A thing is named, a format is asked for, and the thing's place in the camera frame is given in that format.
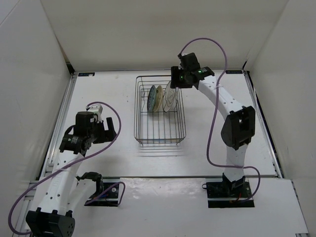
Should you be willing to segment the beige plate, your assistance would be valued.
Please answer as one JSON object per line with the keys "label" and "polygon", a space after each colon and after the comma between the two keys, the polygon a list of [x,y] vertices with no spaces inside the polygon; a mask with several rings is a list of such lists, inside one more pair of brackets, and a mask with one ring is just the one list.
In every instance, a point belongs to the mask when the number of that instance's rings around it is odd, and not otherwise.
{"label": "beige plate", "polygon": [[153,112],[158,112],[159,111],[159,108],[162,104],[162,99],[163,99],[163,89],[162,89],[162,86],[159,85],[157,88],[156,88],[156,101],[155,101],[155,105],[154,105],[154,108],[153,108]]}

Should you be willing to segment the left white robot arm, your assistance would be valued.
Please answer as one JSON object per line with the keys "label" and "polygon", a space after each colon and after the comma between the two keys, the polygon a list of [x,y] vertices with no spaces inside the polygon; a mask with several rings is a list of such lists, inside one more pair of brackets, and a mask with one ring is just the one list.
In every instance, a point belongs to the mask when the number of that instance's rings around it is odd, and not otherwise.
{"label": "left white robot arm", "polygon": [[36,237],[70,237],[74,233],[75,208],[104,191],[103,177],[97,172],[77,176],[81,159],[93,144],[112,142],[116,132],[111,117],[102,119],[97,104],[76,114],[75,124],[64,133],[57,163],[47,191],[35,211],[28,211],[26,222]]}

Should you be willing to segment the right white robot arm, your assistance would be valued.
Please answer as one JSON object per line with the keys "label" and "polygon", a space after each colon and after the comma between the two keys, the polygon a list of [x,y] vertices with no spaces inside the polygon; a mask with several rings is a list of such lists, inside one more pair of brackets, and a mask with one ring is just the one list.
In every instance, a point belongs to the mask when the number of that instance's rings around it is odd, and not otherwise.
{"label": "right white robot arm", "polygon": [[221,138],[227,148],[226,164],[222,181],[222,193],[234,197],[245,183],[245,154],[255,135],[255,109],[238,102],[221,84],[220,79],[209,68],[186,71],[177,66],[171,67],[171,88],[195,87],[214,105],[215,113],[224,119]]}

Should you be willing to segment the white plate with blue rim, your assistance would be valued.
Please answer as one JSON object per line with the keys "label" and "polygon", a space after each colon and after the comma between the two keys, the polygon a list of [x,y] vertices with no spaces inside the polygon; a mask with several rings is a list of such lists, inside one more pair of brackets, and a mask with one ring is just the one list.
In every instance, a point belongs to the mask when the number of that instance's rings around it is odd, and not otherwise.
{"label": "white plate with blue rim", "polygon": [[174,100],[176,98],[177,91],[175,88],[171,87],[171,81],[167,84],[162,100],[162,108],[164,112],[169,112],[171,107],[173,106]]}

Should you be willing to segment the blue patterned plate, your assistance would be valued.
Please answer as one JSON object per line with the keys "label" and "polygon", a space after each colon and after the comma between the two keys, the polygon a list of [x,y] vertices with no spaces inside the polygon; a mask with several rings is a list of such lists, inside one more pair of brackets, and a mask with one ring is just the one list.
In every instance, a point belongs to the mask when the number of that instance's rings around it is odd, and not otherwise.
{"label": "blue patterned plate", "polygon": [[148,99],[147,99],[147,111],[149,113],[154,111],[154,107],[156,104],[156,96],[157,96],[157,89],[154,85],[152,85],[148,93]]}

